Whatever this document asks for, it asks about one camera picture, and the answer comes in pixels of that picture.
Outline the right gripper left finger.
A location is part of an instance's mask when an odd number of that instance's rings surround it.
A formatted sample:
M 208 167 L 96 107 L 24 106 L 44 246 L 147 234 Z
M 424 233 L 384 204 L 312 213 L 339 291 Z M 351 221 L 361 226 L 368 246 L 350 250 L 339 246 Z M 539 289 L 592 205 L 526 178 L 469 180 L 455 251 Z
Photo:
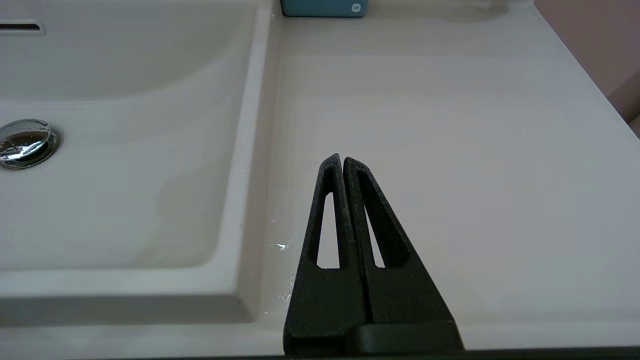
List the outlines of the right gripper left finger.
M 333 196 L 338 268 L 318 265 L 323 212 Z M 318 167 L 301 255 L 283 327 L 288 357 L 338 357 L 346 335 L 366 321 L 361 264 L 338 153 Z

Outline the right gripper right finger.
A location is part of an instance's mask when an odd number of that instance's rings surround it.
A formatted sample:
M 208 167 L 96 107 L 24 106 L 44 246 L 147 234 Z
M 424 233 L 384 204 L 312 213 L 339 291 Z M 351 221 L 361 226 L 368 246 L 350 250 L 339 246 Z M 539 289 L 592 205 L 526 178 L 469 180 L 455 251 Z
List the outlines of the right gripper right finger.
M 368 166 L 343 162 L 343 180 L 373 324 L 454 323 L 434 280 Z

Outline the white sink basin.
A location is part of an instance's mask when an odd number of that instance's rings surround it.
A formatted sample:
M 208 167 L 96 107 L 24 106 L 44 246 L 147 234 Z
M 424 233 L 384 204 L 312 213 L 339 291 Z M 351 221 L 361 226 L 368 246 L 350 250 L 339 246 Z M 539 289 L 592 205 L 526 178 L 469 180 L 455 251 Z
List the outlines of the white sink basin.
M 252 322 L 274 0 L 0 0 L 0 327 Z

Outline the blue soap tray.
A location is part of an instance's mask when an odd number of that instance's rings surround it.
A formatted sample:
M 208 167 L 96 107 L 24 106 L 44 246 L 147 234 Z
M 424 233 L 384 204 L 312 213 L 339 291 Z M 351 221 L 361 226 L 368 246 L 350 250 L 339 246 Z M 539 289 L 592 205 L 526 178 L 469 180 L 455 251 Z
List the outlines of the blue soap tray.
M 279 0 L 288 18 L 363 18 L 370 0 Z

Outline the chrome drain stopper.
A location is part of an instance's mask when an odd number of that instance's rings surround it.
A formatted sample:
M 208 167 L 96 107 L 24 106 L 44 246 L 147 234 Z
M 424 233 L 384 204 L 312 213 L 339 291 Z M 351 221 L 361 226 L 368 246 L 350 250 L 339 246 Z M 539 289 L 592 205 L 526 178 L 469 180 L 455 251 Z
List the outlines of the chrome drain stopper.
M 0 166 L 9 170 L 36 166 L 51 157 L 60 144 L 60 135 L 46 121 L 11 121 L 0 126 Z

